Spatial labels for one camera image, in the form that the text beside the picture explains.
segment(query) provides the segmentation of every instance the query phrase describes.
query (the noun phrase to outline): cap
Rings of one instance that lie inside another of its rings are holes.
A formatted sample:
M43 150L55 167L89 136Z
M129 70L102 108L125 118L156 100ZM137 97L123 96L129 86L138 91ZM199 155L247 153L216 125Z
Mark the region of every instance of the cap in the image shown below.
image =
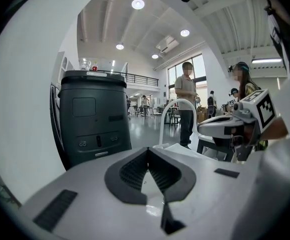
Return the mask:
M238 93L238 92L239 91L238 91L237 88L232 88L231 91L230 91L231 95L234 95L235 93Z

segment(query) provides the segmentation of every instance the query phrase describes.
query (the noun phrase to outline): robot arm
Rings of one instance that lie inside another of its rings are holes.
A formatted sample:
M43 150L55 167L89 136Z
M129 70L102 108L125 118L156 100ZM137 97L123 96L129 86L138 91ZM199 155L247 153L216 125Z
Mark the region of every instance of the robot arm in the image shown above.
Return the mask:
M234 104L231 115L221 115L204 121L198 125L198 133L218 139L231 139L231 147L235 149L238 160L247 159L252 147L260 140L261 134L275 120L276 111L267 89L257 90ZM250 138L245 137L245 130L252 130Z

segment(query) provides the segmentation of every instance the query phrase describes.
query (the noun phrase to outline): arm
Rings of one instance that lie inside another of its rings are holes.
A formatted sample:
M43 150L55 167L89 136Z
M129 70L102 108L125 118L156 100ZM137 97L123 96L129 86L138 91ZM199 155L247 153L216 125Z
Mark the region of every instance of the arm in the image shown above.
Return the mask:
M183 96L192 96L195 97L197 96L197 94L193 91L187 91L187 90L181 90L181 89L176 89L175 88L175 93L179 96L179 97L183 97Z
M260 140L277 140L286 137L288 134L285 122L281 117L277 118L273 123L263 132Z

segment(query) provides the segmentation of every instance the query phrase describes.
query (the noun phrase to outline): sticker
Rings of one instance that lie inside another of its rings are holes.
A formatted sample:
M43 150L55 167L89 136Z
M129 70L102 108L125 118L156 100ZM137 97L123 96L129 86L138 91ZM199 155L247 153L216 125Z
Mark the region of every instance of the sticker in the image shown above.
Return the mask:
M232 107L232 106L235 104L235 102L236 102L236 101L235 101L234 99L231 100L231 101L229 101L229 106Z
M244 101L244 102L251 102L255 98L257 98L260 94L262 94L264 91L265 90L257 90L257 91L254 91L252 94L250 94L249 96L247 96L244 99L242 99L242 101Z
M262 128L265 128L275 117L274 106L269 94L267 94L263 100L257 104L257 110L260 116Z

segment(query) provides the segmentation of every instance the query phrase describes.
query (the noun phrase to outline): box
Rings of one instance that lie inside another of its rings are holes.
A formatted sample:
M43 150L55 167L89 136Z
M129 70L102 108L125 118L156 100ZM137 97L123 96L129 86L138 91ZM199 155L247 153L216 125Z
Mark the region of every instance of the box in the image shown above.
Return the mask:
M198 123L203 122L204 120L206 120L206 118L207 118L207 113L206 112L200 111L200 112L197 113L197 122Z
M207 108L206 107L200 107L196 111L197 111L197 122L198 123L201 123L207 119Z

